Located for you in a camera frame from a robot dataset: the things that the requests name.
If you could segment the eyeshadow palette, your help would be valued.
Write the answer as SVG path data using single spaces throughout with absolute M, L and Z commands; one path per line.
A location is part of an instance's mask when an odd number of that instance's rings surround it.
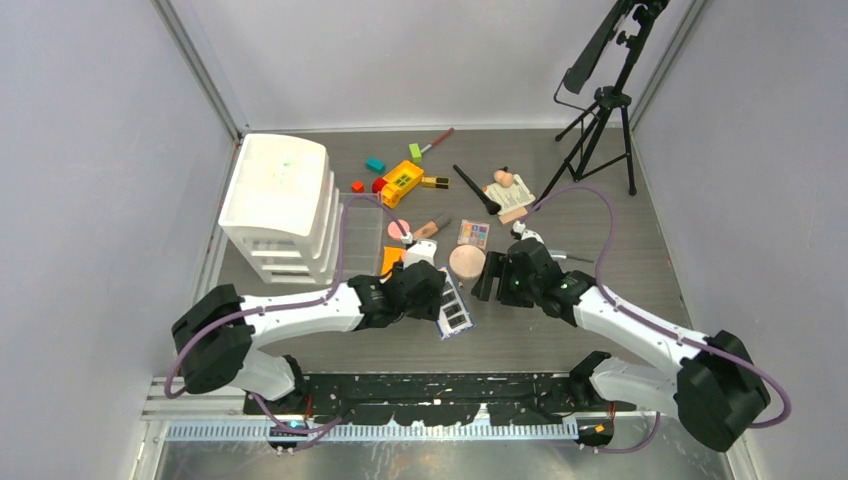
M 471 245 L 485 251 L 491 226 L 488 223 L 463 219 L 460 223 L 457 244 Z

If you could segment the foundation tube grey cap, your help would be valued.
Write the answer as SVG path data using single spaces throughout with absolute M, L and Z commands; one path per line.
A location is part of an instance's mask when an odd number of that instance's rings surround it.
M 448 213 L 440 214 L 434 219 L 428 221 L 426 224 L 418 228 L 413 233 L 413 238 L 415 240 L 420 239 L 431 239 L 436 233 L 445 229 L 447 226 L 451 224 L 453 220 L 453 216 Z

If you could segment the clear plastic drawer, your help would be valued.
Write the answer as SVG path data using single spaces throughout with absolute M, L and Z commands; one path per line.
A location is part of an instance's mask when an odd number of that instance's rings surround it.
M 346 221 L 342 238 L 341 279 L 376 275 L 382 264 L 384 211 L 369 200 L 354 200 L 354 193 L 340 197 Z

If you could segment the white plastic drawer organizer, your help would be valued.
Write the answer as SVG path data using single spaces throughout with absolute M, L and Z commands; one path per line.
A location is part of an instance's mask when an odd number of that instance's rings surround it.
M 239 148 L 218 225 L 263 282 L 328 285 L 342 211 L 324 145 L 253 133 Z

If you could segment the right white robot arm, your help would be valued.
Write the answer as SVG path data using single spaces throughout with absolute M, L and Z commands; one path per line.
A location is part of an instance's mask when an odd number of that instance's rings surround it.
M 594 351 L 573 367 L 569 394 L 584 410 L 605 402 L 644 406 L 678 420 L 703 446 L 725 452 L 771 403 L 765 379 L 738 337 L 727 331 L 709 336 L 662 320 L 615 296 L 592 275 L 563 270 L 536 239 L 487 253 L 472 294 L 510 307 L 538 307 L 642 359 L 632 364 Z

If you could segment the black makeup brush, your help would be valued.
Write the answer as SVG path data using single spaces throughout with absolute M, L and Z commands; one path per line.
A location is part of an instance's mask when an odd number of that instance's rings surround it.
M 466 183 L 466 185 L 472 190 L 472 192 L 480 199 L 489 215 L 497 215 L 500 213 L 502 208 L 500 204 L 490 199 L 484 193 L 482 188 L 478 186 L 458 165 L 454 164 L 452 168 Z

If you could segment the red makeup pencil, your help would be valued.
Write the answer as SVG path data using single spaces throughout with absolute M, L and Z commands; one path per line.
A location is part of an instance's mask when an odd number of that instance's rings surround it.
M 441 144 L 444 140 L 449 138 L 454 133 L 454 131 L 455 131 L 455 129 L 453 127 L 450 127 L 446 131 L 442 132 L 437 138 L 435 138 L 433 141 L 427 143 L 425 146 L 423 146 L 420 149 L 421 155 L 424 156 L 431 149 L 433 149 L 434 147 Z

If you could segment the orange cream tube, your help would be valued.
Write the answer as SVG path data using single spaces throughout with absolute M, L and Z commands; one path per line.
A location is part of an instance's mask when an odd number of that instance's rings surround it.
M 403 247 L 386 246 L 383 248 L 382 263 L 380 275 L 388 277 L 391 275 L 397 263 L 403 264 L 406 255 L 406 249 Z

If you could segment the small pink round puff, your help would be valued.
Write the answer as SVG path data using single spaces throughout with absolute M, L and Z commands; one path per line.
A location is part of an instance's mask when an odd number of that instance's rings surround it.
M 405 233 L 409 231 L 409 224 L 403 219 L 400 219 L 398 222 L 395 222 L 393 220 L 390 220 L 388 222 L 387 235 L 392 240 L 402 241 Z

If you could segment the beige beauty sponge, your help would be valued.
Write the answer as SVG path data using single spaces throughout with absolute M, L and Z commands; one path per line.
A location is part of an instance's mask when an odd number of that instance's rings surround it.
M 510 188 L 514 184 L 514 175 L 507 168 L 496 170 L 493 178 L 501 188 Z

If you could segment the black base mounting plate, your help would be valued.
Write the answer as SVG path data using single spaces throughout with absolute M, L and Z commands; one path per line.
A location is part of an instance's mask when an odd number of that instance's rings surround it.
M 494 426 L 547 425 L 577 412 L 608 414 L 610 404 L 578 397 L 566 373 L 308 374 L 283 400 L 277 417 L 309 414 L 324 423 L 401 426 L 468 425 L 486 413 Z

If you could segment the yellow toy block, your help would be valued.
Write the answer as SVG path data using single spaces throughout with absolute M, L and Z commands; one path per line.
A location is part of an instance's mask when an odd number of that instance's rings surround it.
M 417 164 L 404 160 L 391 171 L 377 178 L 372 192 L 389 208 L 396 208 L 400 201 L 420 182 L 424 171 Z

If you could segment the teal toy block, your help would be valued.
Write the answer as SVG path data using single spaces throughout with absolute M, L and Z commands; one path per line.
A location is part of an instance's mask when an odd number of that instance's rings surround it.
M 383 175 L 386 171 L 386 164 L 375 157 L 369 157 L 365 161 L 365 167 L 368 171 L 377 175 Z

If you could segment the black tripod stand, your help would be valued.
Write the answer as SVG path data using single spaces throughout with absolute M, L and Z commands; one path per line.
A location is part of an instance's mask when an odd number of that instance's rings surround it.
M 557 89 L 578 94 L 592 76 L 604 50 L 611 42 L 622 45 L 628 50 L 616 82 L 596 89 L 591 105 L 583 109 L 574 121 L 555 136 L 555 140 L 559 142 L 566 134 L 583 125 L 585 120 L 589 121 L 589 124 L 581 131 L 578 141 L 539 195 L 540 199 L 546 198 L 552 192 L 565 173 L 570 174 L 573 181 L 579 182 L 620 161 L 626 162 L 628 194 L 631 196 L 637 194 L 629 115 L 632 98 L 624 92 L 624 87 L 641 56 L 656 20 L 667 6 L 666 1 L 660 0 L 615 2 L 577 60 L 566 70 Z M 589 161 L 614 112 L 619 112 L 621 117 L 624 153 L 594 169 L 589 169 Z

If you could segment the aluminium rail frame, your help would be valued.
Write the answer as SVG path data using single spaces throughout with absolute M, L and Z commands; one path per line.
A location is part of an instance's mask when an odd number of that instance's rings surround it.
M 565 373 L 312 373 L 279 400 L 259 406 L 236 387 L 206 394 L 164 395 L 152 386 L 145 418 L 211 418 L 213 416 L 307 416 L 323 424 L 336 417 L 343 424 L 384 427 L 459 429 L 481 414 L 492 427 L 547 427 L 578 411 L 611 412 L 613 405 L 630 411 L 646 406 L 636 391 L 602 394 L 587 372 Z

